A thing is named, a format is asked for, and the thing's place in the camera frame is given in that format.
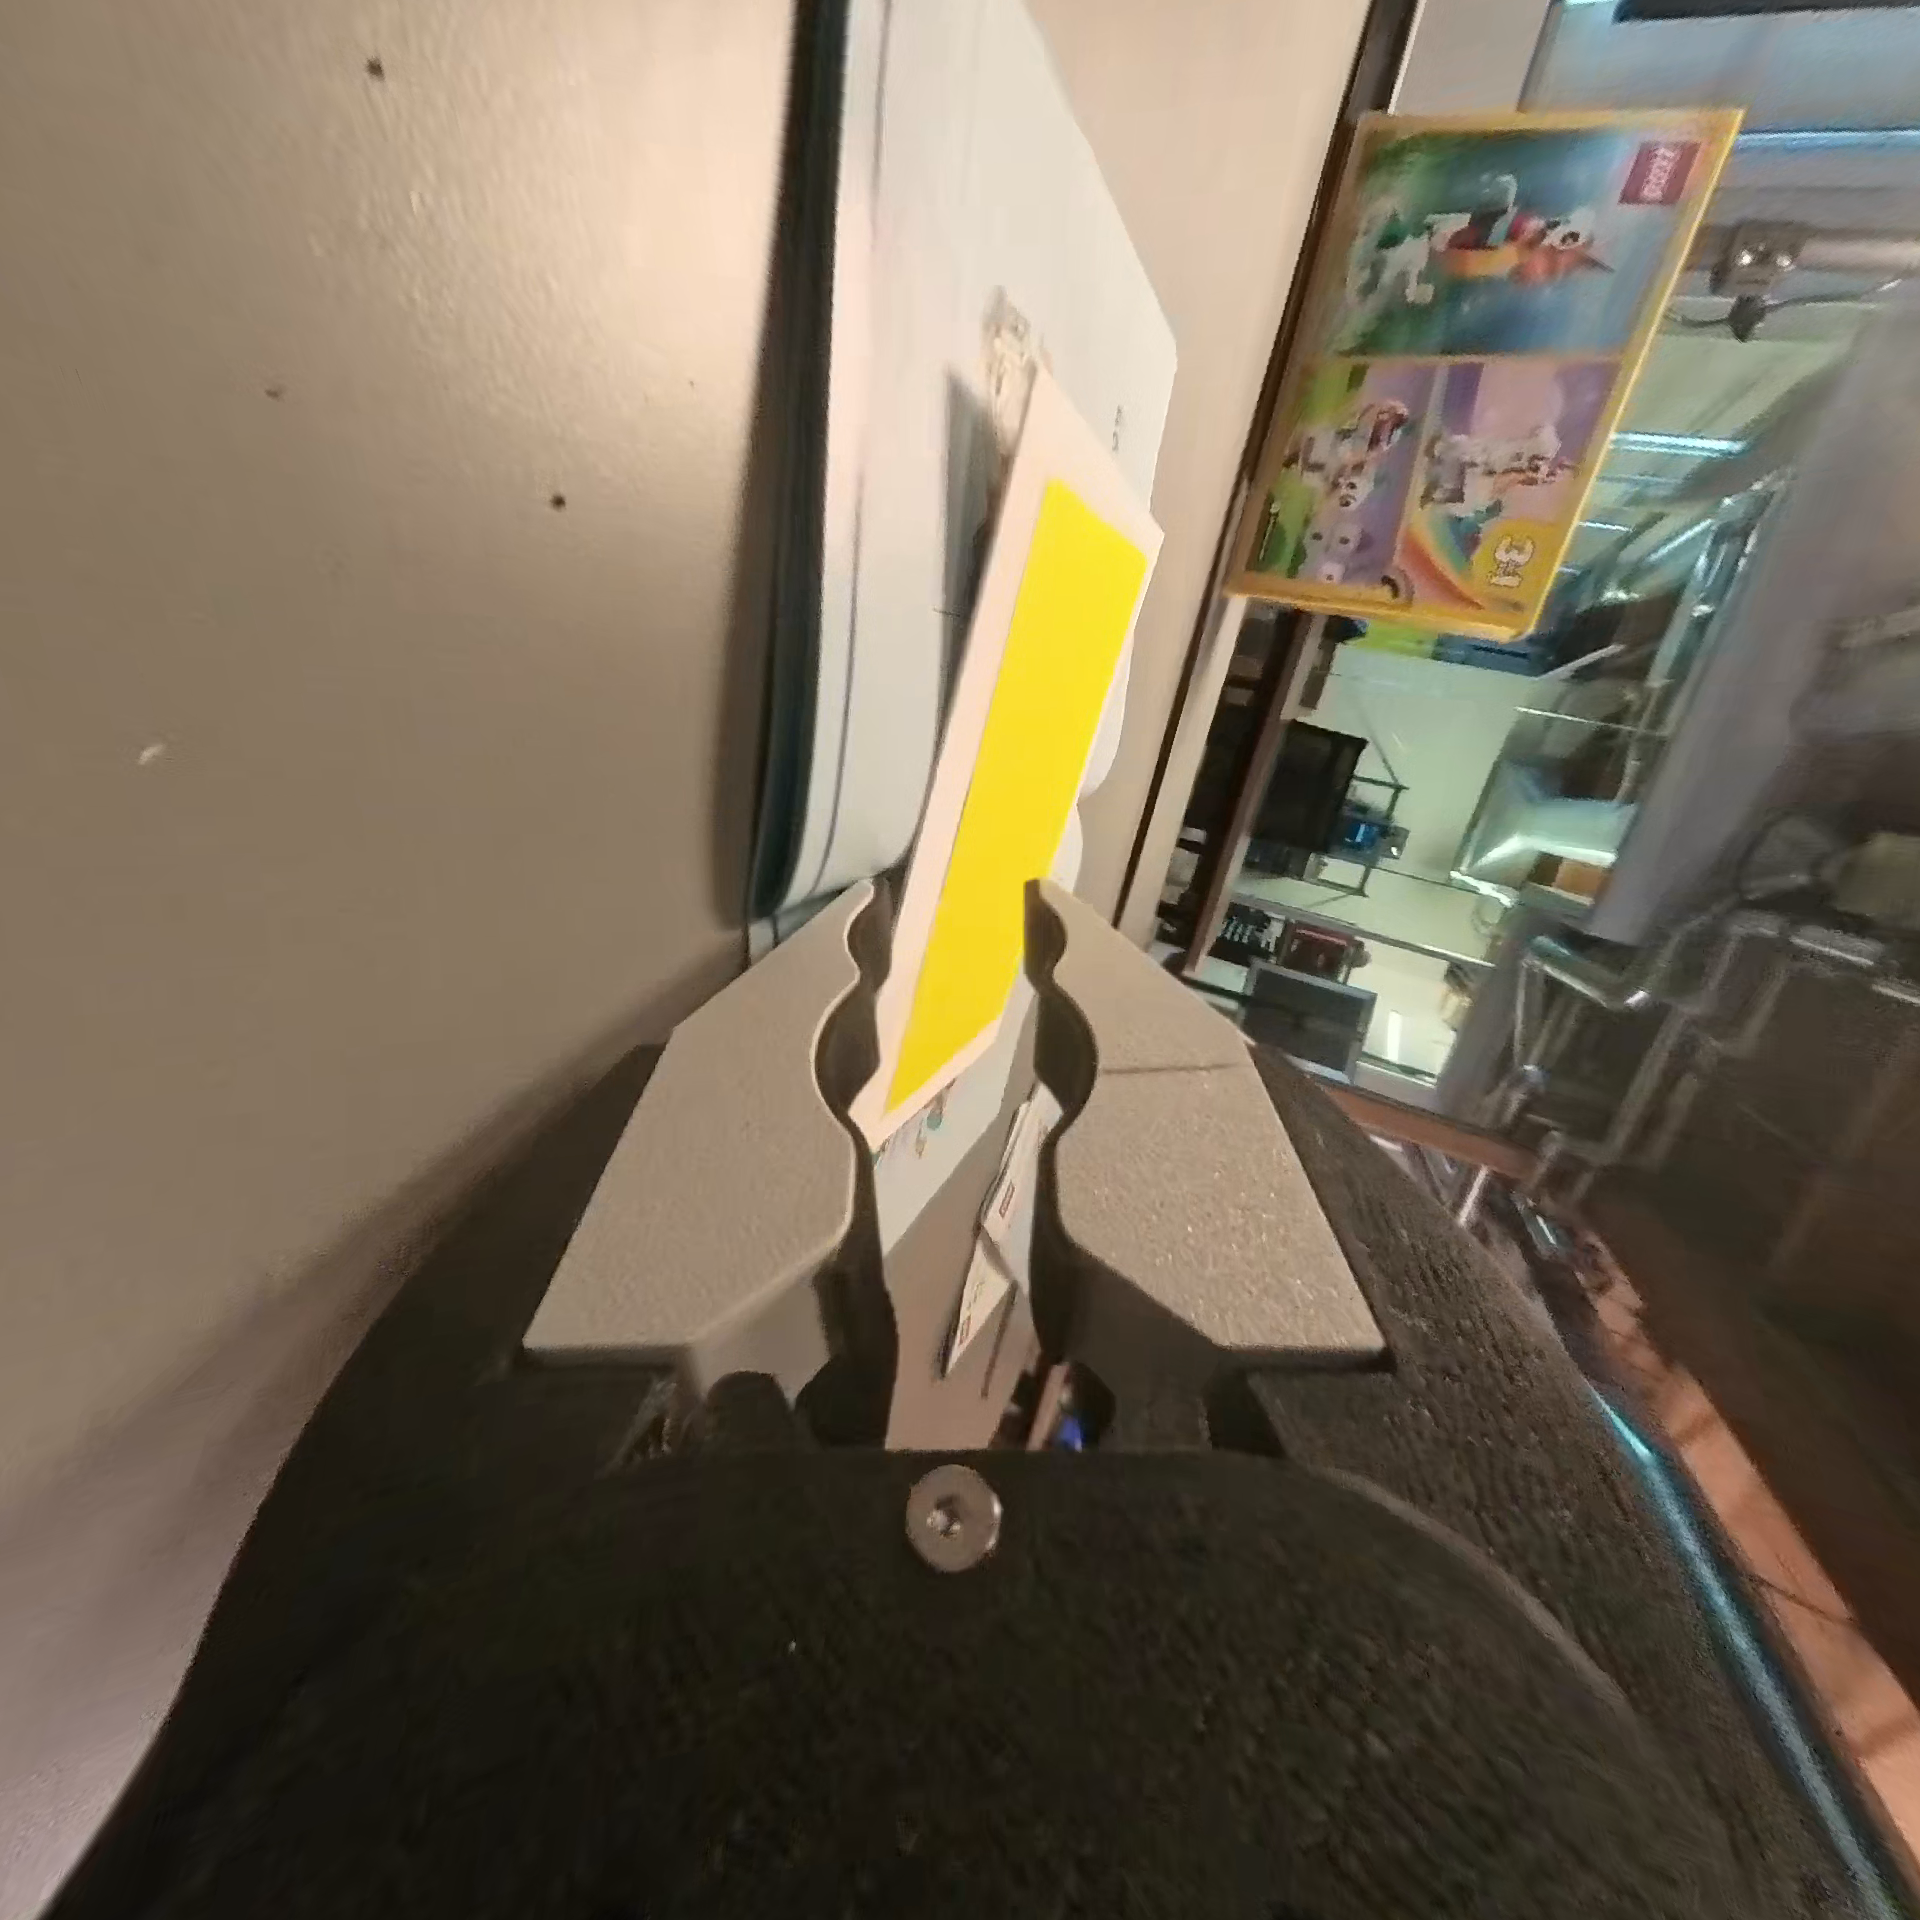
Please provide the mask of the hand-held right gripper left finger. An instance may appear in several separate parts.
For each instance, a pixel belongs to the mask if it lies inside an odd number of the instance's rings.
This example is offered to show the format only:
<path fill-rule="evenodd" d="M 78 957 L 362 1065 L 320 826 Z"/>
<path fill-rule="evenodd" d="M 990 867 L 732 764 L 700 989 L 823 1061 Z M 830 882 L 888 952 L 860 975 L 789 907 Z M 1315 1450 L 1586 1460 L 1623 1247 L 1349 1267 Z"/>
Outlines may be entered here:
<path fill-rule="evenodd" d="M 884 882 L 860 880 L 687 1016 L 614 1141 L 520 1346 L 632 1362 L 693 1408 L 766 1376 L 827 1445 L 882 1448 L 898 1327 L 872 1152 Z"/>

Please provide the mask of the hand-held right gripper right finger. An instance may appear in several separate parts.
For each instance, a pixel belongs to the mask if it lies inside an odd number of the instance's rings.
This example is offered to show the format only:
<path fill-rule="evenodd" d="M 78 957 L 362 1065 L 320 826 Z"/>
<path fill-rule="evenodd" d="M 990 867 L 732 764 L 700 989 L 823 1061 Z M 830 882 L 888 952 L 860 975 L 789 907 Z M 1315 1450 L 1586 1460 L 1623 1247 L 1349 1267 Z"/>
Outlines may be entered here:
<path fill-rule="evenodd" d="M 1054 880 L 1024 889 L 1039 1152 L 1030 1313 L 1103 1450 L 1270 1450 L 1256 1386 L 1384 1335 L 1240 1031 Z"/>

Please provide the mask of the yellow lego set box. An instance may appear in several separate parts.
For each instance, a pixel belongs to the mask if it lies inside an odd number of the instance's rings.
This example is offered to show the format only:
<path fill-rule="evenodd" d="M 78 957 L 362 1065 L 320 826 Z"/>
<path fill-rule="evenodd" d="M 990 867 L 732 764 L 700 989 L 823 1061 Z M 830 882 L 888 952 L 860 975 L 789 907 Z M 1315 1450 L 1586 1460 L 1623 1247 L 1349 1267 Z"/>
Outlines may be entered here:
<path fill-rule="evenodd" d="M 1741 125 L 1715 106 L 1366 113 L 1228 593 L 1528 634 Z"/>

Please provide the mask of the open lego instruction booklet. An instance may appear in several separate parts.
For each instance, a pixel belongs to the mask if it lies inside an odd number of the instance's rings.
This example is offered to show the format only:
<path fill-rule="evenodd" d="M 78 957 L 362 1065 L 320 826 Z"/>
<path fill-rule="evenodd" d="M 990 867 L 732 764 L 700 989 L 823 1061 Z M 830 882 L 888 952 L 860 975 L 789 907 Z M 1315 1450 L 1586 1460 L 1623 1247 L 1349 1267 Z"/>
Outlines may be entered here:
<path fill-rule="evenodd" d="M 798 5 L 757 954 L 909 850 L 1036 373 L 1150 500 L 1173 330 L 1024 5 Z"/>

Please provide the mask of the printed paper leaflets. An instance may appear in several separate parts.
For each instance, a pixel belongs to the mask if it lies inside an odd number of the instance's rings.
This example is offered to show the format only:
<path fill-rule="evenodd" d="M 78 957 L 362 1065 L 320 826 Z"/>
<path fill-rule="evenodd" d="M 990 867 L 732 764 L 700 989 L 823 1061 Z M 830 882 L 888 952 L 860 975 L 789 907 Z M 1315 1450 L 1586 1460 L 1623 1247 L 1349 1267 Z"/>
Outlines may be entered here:
<path fill-rule="evenodd" d="M 902 867 L 877 1065 L 851 1104 L 882 1161 L 998 1041 L 1024 978 L 1027 889 L 1067 836 L 1160 546 L 1146 491 L 1038 371 Z"/>

